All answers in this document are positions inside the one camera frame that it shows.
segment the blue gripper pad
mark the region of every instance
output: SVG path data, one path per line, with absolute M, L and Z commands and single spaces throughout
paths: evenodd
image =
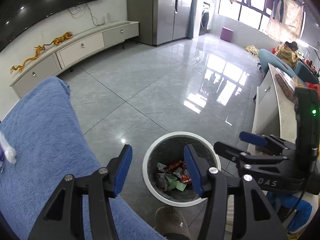
M 192 180 L 193 189 L 200 197 L 202 197 L 204 194 L 204 190 L 202 188 L 202 176 L 188 146 L 184 147 L 183 156 Z
M 252 133 L 242 131 L 239 134 L 239 138 L 244 142 L 251 143 L 259 147 L 268 145 L 267 140 L 263 136 L 257 135 L 257 134 L 252 134 Z
M 128 145 L 128 147 L 125 150 L 122 160 L 119 163 L 118 169 L 115 174 L 115 180 L 114 180 L 114 188 L 113 188 L 113 193 L 115 196 L 117 196 L 123 188 L 125 178 L 127 177 L 128 170 L 132 161 L 132 147 Z

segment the blue towel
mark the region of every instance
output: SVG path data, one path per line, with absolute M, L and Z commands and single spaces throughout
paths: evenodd
M 64 175 L 90 175 L 100 165 L 80 130 L 69 86 L 59 78 L 44 80 L 20 100 L 0 131 L 17 151 L 17 163 L 6 161 L 0 174 L 0 210 L 15 234 L 26 240 Z M 92 239 L 86 203 L 87 198 L 85 239 Z M 119 239 L 164 239 L 120 197 L 110 203 Z

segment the trash can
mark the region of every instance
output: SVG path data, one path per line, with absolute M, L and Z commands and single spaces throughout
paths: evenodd
M 161 202 L 175 207 L 189 207 L 204 201 L 193 190 L 192 184 L 186 186 L 184 191 L 171 190 L 162 192 L 156 185 L 157 163 L 165 165 L 184 160 L 183 148 L 192 144 L 199 156 L 204 157 L 210 167 L 221 170 L 218 155 L 213 146 L 204 138 L 190 132 L 173 132 L 166 134 L 156 140 L 147 150 L 142 164 L 143 180 L 152 193 Z

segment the tv stand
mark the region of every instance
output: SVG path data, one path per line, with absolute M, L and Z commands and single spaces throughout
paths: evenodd
M 42 80 L 58 76 L 85 58 L 114 45 L 122 43 L 124 49 L 124 41 L 136 36 L 139 36 L 139 22 L 119 21 L 89 29 L 28 62 L 21 73 L 15 72 L 10 86 L 22 98 Z

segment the curtain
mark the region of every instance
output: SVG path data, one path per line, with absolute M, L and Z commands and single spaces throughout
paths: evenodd
M 284 15 L 282 23 L 280 20 L 280 4 L 276 9 L 276 16 L 273 19 L 270 16 L 266 28 L 266 34 L 278 42 L 292 42 L 300 38 L 301 27 L 303 22 L 303 6 L 295 0 L 284 0 Z

